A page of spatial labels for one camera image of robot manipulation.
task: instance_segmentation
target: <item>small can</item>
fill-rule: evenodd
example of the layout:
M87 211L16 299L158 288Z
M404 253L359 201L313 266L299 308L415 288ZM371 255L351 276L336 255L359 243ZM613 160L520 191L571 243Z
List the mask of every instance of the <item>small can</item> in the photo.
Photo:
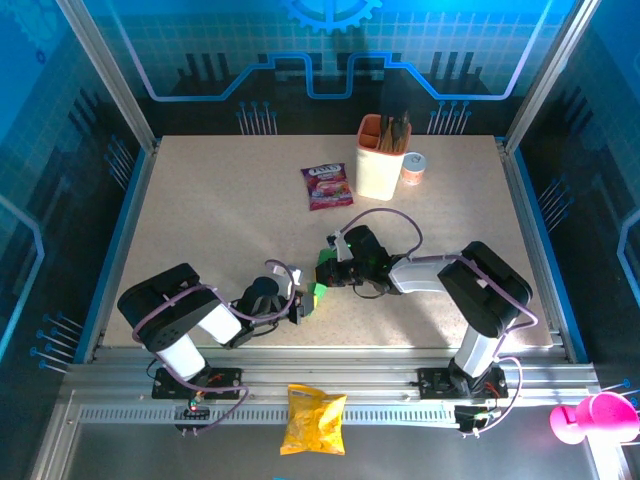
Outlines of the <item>small can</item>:
M418 185L427 168L427 159L418 152L409 152L402 161L402 181L407 185Z

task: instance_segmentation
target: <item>pencil holder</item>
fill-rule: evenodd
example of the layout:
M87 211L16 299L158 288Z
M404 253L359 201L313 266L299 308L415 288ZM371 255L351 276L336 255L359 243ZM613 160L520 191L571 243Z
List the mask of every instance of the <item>pencil holder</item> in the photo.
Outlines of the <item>pencil holder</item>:
M404 155L409 148L411 125L407 134L391 149L391 134L384 135L387 151L381 151L380 115L365 115L360 123L357 142L356 192L363 197L388 201L393 198L402 169Z

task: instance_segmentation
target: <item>metal base plate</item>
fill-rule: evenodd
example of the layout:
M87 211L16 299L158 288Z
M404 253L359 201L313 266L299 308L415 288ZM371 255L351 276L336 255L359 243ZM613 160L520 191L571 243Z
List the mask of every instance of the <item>metal base plate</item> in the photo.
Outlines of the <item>metal base plate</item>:
M500 394L499 398L507 398L509 396L504 371L500 367L493 367L487 372L485 377L482 378L481 382L483 385L487 382L493 385ZM448 368L419 368L418 390L420 392L420 400L455 400L469 398L461 396L453 387L449 378ZM486 400L495 398L495 396L488 389L482 388L477 394L472 395L471 398Z
M242 383L242 370L239 368L213 368L209 377L210 387L232 387ZM189 400L193 390L176 382L164 368L156 371L151 398L161 400ZM237 400L240 392L206 393L205 400Z

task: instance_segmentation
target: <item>gear logo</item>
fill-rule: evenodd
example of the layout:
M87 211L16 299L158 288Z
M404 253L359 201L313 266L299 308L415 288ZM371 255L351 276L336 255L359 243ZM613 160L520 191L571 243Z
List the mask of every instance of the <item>gear logo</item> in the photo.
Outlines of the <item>gear logo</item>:
M29 41L38 49L53 40L58 29L54 0L0 0L0 12L13 15Z
M363 19L371 18L371 11L382 6L380 0L282 0L289 18L297 19L301 27L314 32L331 33L347 27L358 28Z

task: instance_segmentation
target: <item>beige tabletop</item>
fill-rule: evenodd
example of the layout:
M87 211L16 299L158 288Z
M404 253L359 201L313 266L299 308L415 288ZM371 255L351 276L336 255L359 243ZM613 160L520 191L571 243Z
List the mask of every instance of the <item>beige tabletop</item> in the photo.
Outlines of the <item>beige tabletop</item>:
M309 211L301 168L344 162L355 189L355 136L164 137L127 257L118 297L127 288L188 262L226 299L238 298L263 262L276 258L303 269L312 281L326 236L356 214L378 206L413 217L424 244L417 255L485 242L534 290L541 318L511 342L551 343L522 234L491 136L414 136L410 150L424 154L422 183L398 184L389 202L359 197L349 207ZM415 245L416 232L395 215L362 219L389 253ZM363 300L350 288L330 289L302 326L282 322L251 345L457 347L467 323L446 294L420 292ZM199 345L214 344L200 329ZM131 328L117 308L104 345L129 346Z

